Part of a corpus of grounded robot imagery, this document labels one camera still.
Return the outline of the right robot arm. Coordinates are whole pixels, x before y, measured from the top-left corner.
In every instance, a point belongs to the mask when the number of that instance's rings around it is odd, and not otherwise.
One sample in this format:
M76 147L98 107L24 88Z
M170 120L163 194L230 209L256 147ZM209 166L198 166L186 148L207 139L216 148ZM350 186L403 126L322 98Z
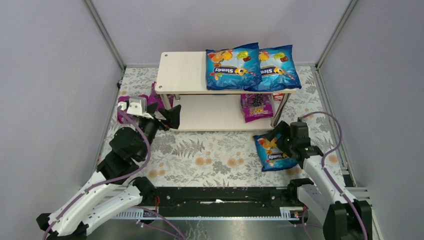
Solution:
M311 144L307 123L281 121L268 135L276 146L308 174L308 178L292 180L297 200L320 221L326 240L371 240L373 238L372 207L358 200L334 178L325 166L326 155Z

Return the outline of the blue Slendy bag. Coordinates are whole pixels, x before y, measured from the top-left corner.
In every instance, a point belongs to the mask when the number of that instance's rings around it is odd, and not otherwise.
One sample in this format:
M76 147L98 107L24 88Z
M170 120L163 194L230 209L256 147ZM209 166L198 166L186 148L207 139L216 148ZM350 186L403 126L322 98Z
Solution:
M283 45L259 50L261 81L247 90L250 92L277 92L301 89L292 57L293 46Z
M262 164L262 172L287 170L298 164L295 159L277 147L277 140L281 136L278 133L272 140L268 140L268 133L253 136L257 155Z
M257 42L221 50L207 49L206 88L247 90L262 81Z

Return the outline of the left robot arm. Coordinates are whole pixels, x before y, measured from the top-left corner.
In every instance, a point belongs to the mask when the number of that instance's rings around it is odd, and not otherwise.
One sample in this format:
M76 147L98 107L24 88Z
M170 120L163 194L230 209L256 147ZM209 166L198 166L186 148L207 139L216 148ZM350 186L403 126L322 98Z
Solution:
M139 204L154 204L161 198L147 177L135 177L151 159L151 145L159 130L180 126L181 105L157 108L123 102L117 112L132 127L123 127L110 141L112 148L85 185L62 207L40 214L36 221L44 240L84 240L105 221ZM163 116L158 119L156 111Z

